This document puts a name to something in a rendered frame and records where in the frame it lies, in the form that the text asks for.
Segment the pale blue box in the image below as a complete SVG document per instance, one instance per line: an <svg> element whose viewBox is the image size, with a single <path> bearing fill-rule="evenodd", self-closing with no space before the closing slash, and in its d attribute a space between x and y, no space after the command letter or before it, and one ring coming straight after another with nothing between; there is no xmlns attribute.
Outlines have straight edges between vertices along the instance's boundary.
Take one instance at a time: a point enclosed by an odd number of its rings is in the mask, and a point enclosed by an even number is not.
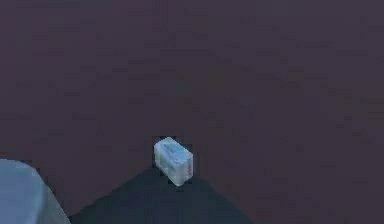
<svg viewBox="0 0 384 224"><path fill-rule="evenodd" d="M193 177L193 154L171 137L154 145L154 161L177 187Z"/></svg>

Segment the pale blue rounded cushion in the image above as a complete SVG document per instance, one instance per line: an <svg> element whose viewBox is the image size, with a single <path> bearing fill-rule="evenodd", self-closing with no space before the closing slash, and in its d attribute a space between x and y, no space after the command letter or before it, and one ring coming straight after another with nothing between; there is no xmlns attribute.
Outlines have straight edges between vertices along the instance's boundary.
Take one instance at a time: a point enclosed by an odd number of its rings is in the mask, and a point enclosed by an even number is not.
<svg viewBox="0 0 384 224"><path fill-rule="evenodd" d="M71 224L35 168L0 159L0 224Z"/></svg>

